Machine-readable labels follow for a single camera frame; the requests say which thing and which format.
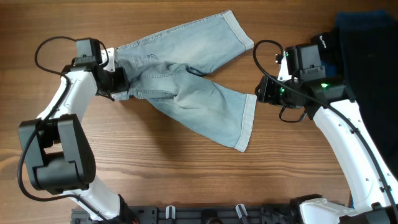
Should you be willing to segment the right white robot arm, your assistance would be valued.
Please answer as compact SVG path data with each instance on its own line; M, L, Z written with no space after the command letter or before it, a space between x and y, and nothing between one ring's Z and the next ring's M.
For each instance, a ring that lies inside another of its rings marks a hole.
M397 179L364 125L359 105L346 82L325 76L317 45L279 48L278 76L258 59L263 77L255 89L261 103L303 109L329 142L349 185L352 206L313 194L294 198L283 218L287 223L397 223Z

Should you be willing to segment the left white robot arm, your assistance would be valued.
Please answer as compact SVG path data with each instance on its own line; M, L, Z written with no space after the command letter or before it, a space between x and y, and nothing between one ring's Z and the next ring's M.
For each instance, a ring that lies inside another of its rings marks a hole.
M42 202L70 198L94 223L139 223L122 196L96 176L93 151L81 120L94 96L111 98L127 89L123 69L97 39L76 39L77 56L57 75L61 84L50 104L36 119L23 121L18 133L22 154L17 182L28 198ZM34 189L50 197L32 195L25 188L22 170L27 169Z

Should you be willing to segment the light blue denim shorts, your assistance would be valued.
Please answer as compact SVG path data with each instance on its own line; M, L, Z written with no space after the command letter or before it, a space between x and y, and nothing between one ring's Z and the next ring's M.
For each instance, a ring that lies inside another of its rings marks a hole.
M112 96L147 100L188 129L244 152L256 96L225 88L206 75L253 46L230 10L162 30L116 49L116 65L125 70L129 88Z

